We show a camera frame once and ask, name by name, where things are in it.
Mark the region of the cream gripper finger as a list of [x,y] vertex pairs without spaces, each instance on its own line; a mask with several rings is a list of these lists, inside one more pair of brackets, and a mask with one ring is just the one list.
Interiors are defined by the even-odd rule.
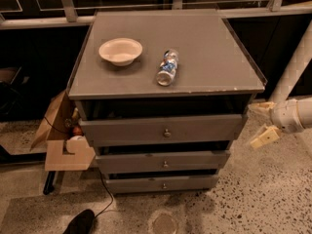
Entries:
[[272,101],[256,102],[249,105],[249,110],[260,115],[269,115],[274,107],[275,103]]
[[249,140],[249,145],[253,149],[258,149],[261,146],[274,142],[281,137],[282,131],[276,126],[263,125]]

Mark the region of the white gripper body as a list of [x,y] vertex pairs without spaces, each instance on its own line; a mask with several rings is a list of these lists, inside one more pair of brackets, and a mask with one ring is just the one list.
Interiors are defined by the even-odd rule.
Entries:
[[270,117],[272,123],[284,133],[293,134],[301,131],[296,99],[276,103],[270,111]]

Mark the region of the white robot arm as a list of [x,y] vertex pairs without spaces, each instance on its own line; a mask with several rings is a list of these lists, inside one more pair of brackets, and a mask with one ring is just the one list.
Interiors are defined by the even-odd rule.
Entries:
[[312,128],[312,98],[288,99],[281,102],[253,103],[249,110],[265,116],[270,126],[262,125],[249,140],[253,149],[278,140],[282,134],[301,133]]

